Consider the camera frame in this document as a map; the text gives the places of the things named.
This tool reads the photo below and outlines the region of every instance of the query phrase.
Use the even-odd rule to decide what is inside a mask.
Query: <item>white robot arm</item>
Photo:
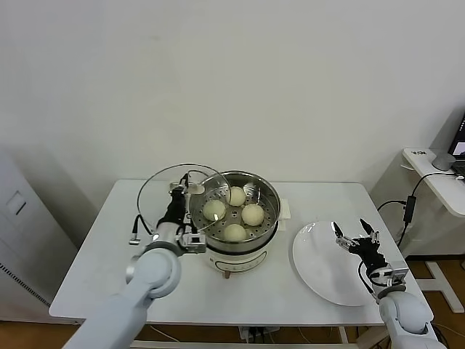
[[[66,343],[65,349],[129,348],[147,322],[147,309],[154,299],[170,294],[178,285],[179,257],[206,251],[205,236],[197,232],[191,221],[185,223],[187,187],[185,182],[172,189],[171,203],[158,221],[155,238],[140,256],[133,258],[123,291],[96,309]]]
[[[360,220],[367,238],[348,238],[333,222],[336,243],[350,253],[358,254],[365,264],[371,288],[359,276],[367,290],[379,304],[381,318],[391,337],[392,349],[444,349],[437,341],[431,325],[433,313],[417,297],[405,292],[405,275],[408,266],[404,261],[388,264],[378,253],[379,232],[364,220]]]

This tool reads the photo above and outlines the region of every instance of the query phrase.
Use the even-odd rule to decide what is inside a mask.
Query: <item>desk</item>
[[[417,171],[420,177],[429,173],[442,173],[442,171],[436,169],[432,165],[432,161],[436,158],[436,154],[431,149],[406,148],[403,151],[403,156]],[[456,217],[465,218],[465,181],[457,180],[452,176],[429,176],[424,179],[424,182],[441,201],[449,213]],[[449,228],[451,230],[465,222],[465,220],[460,221],[451,219],[448,221],[452,222],[449,224]],[[438,224],[443,225],[443,220],[441,220],[440,217],[437,217],[437,215],[430,215],[429,217],[424,218],[418,229],[412,229],[409,234],[412,235],[412,238],[421,236],[424,244],[427,244],[437,238],[435,228]],[[411,253],[411,246],[412,244],[406,244],[405,248],[403,248],[404,256],[408,256]],[[442,292],[454,313],[465,312],[463,305],[457,298],[456,293],[445,278],[439,268],[439,265],[435,262],[427,262],[426,266],[432,274],[433,279],[417,280],[421,289],[423,291]]]
[[[126,266],[140,248],[128,245],[128,241],[137,212],[137,192],[142,184],[138,180],[119,180],[114,185],[52,303],[51,315],[84,319],[108,296],[122,290]],[[153,303],[148,311],[149,323],[384,324],[374,301],[363,307],[344,307],[315,294],[297,276],[289,260],[291,242],[307,223],[335,220],[344,232],[361,232],[360,218],[380,230],[380,250],[388,261],[403,260],[365,188],[349,183],[278,182],[273,185],[281,198],[288,199],[291,219],[286,222],[286,231],[276,233],[269,257],[257,268],[233,275],[229,280],[208,267],[202,255],[181,257],[181,282],[173,293]],[[164,204],[154,202],[154,212],[164,212]],[[427,304],[411,273],[406,277],[406,285],[408,292]]]
[[[436,158],[436,154],[431,149],[406,148],[403,155],[420,177],[429,173],[442,172],[431,164]],[[465,218],[465,181],[456,180],[452,176],[429,176],[424,179],[424,182],[451,214]]]

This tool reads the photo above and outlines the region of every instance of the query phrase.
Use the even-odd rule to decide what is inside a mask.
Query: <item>laptop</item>
[[[449,154],[456,158],[452,170],[458,175],[465,176],[465,115],[460,123],[456,137],[449,148]]]

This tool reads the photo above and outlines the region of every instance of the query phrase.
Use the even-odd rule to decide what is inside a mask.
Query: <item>glass lid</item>
[[[224,195],[212,198],[205,205],[209,190],[221,188]],[[203,213],[206,218],[202,223],[193,222],[198,230],[205,230],[221,220],[228,207],[230,186],[225,177],[217,170],[200,164],[178,164],[156,172],[144,182],[137,195],[137,211],[148,229],[153,233],[158,221],[165,215],[166,208],[171,203],[171,192],[183,190],[186,198],[186,218],[192,217],[191,209]],[[191,203],[202,203],[202,206]]]

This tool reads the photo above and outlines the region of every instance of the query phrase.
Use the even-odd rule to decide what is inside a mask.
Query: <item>wooden floor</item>
[[[416,278],[431,278],[423,262],[408,263]],[[440,261],[439,265],[454,288],[458,298],[465,304],[465,271],[459,261]],[[454,314],[443,296],[439,292],[427,292],[426,298],[434,312],[434,322],[457,332],[465,334],[465,314]],[[157,329],[176,337],[183,342],[242,342],[237,327],[223,326],[157,326]],[[72,325],[27,324],[27,323],[0,323],[1,349],[55,349],[61,348],[68,338],[76,331]],[[301,328],[304,336],[315,343],[339,343],[337,328]],[[350,342],[355,341],[355,328],[347,327]],[[441,328],[449,342],[450,349],[465,348],[465,337],[460,337],[451,331]],[[272,337],[276,343],[305,343],[296,327],[282,327],[273,332]],[[157,333],[149,326],[145,326],[137,337],[138,340],[170,340]],[[265,342],[271,343],[269,336]],[[387,341],[381,344],[387,347]]]

